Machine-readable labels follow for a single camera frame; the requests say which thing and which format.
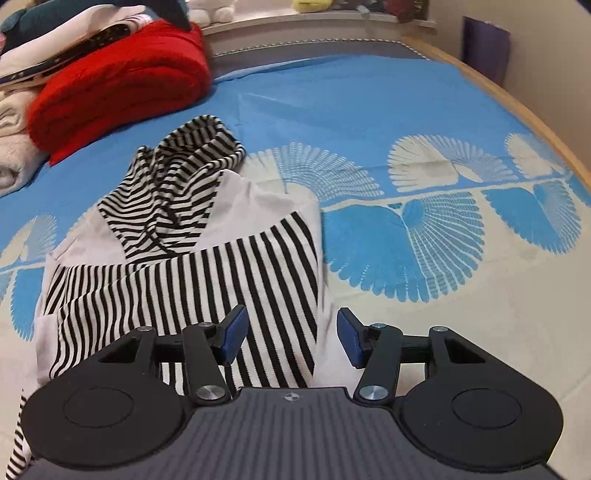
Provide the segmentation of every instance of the red blanket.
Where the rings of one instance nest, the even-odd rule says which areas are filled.
[[[113,129],[185,108],[211,74],[197,26],[158,20],[57,73],[28,111],[33,142],[55,165]]]

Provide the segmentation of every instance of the stuffed animal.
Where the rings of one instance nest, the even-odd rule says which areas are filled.
[[[234,20],[237,0],[189,0],[189,20],[204,28]]]
[[[322,12],[328,10],[333,0],[293,0],[291,7],[298,13]]]

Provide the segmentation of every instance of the wooden edge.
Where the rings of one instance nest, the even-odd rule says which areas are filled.
[[[540,120],[531,110],[525,105],[516,100],[506,90],[499,87],[496,83],[490,81],[481,73],[477,72],[473,68],[466,65],[464,62],[457,58],[443,52],[437,47],[433,47],[423,40],[419,40],[413,37],[403,36],[400,39],[406,43],[409,47],[419,51],[426,57],[433,60],[444,61],[455,65],[474,85],[479,87],[481,90],[493,97],[498,103],[501,104],[510,113],[515,115],[521,120],[527,127],[529,127],[533,133],[538,135],[544,140],[570,167],[570,169],[577,174],[579,179],[591,192],[591,172],[585,167],[574,152],[556,135],[548,125]]]

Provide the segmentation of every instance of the bed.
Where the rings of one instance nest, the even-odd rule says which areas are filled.
[[[249,153],[241,175],[318,198],[338,306],[408,335],[448,325],[541,384],[565,419],[551,465],[588,480],[591,176],[582,164],[506,93],[420,41],[224,44],[207,99],[113,132],[0,199],[3,459],[45,254],[120,182],[137,147],[211,113]],[[351,387],[341,360],[330,381]],[[405,367],[398,392],[421,379],[420,367]]]

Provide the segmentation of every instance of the purple object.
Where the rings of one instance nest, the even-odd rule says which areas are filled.
[[[493,24],[464,17],[462,62],[502,86],[511,51],[510,36]]]

